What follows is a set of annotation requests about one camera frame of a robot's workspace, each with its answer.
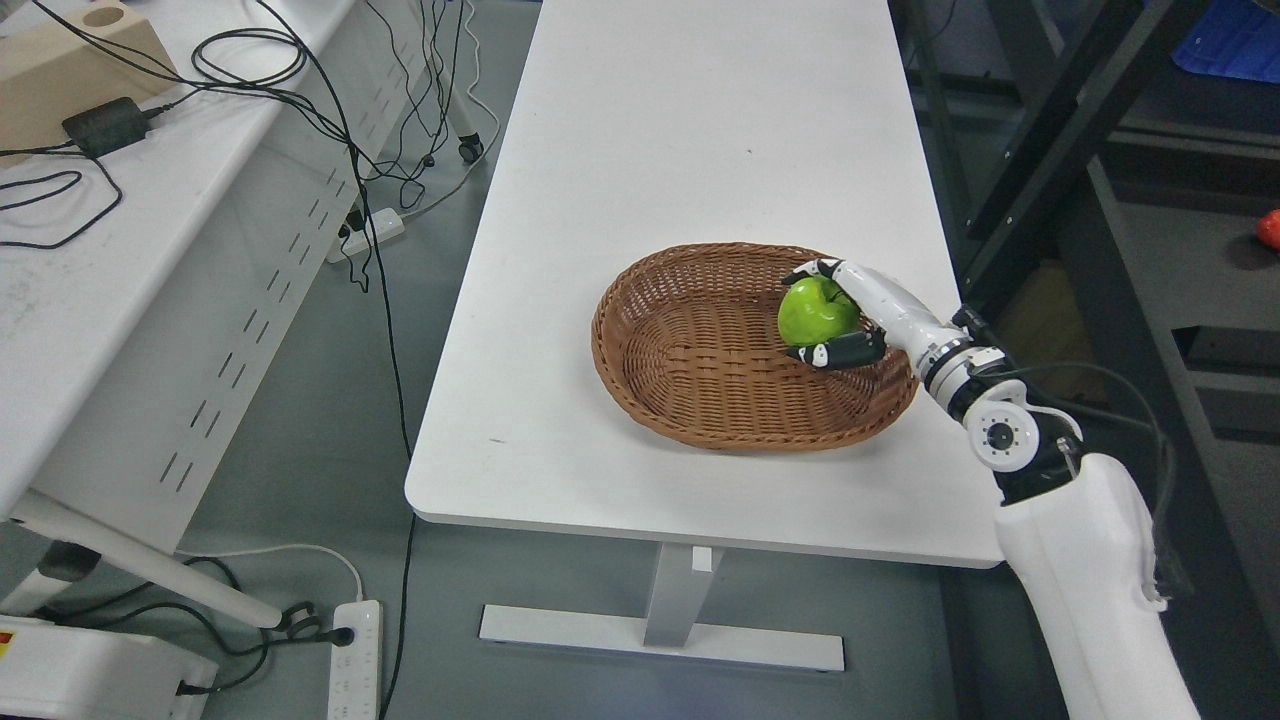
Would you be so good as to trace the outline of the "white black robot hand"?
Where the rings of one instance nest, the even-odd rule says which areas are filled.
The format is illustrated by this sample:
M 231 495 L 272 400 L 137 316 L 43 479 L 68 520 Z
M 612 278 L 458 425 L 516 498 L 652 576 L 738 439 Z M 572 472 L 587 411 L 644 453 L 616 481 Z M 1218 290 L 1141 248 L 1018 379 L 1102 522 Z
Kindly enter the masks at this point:
M 824 275 L 837 283 L 860 307 L 863 316 L 884 332 L 887 345 L 900 348 L 918 375 L 924 377 L 951 348 L 970 343 L 970 336 L 938 319 L 897 281 L 861 264 L 819 258 L 796 266 L 783 277 L 791 286 L 808 275 Z

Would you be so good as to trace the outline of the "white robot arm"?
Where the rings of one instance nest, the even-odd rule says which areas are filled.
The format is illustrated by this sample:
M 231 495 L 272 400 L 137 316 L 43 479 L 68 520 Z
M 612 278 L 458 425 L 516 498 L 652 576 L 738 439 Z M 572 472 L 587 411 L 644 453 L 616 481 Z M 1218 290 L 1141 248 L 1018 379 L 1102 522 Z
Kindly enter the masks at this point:
M 1033 404 L 1005 354 L 914 307 L 895 338 L 960 421 L 1004 501 L 1000 548 L 1039 623 L 1073 719 L 1196 719 L 1165 634 L 1155 524 L 1128 469 Z

